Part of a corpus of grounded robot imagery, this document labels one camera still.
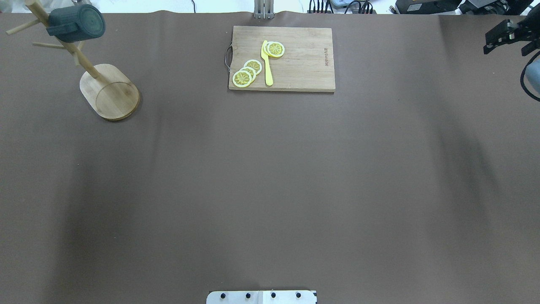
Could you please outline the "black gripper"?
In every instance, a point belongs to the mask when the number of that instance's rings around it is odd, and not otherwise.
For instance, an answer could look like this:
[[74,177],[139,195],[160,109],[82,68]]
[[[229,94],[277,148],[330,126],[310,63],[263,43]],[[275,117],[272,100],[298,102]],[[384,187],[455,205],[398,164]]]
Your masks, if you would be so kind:
[[527,41],[528,44],[521,48],[521,56],[528,56],[534,50],[540,48],[540,5],[535,5],[521,22],[513,23],[510,19],[504,19],[485,34],[483,53],[489,54],[498,46],[511,44],[511,35],[518,30],[519,41]]

